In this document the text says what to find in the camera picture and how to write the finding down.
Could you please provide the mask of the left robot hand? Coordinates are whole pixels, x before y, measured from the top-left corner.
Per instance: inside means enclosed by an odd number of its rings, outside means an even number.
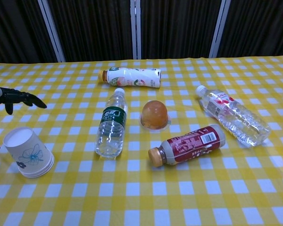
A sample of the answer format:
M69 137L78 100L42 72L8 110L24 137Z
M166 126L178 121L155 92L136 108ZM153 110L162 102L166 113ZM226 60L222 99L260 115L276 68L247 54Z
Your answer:
M39 108L47 108L41 99L31 93L0 87L0 104L5 105L5 110L9 115L13 113L13 104L21 102L27 106L35 105Z

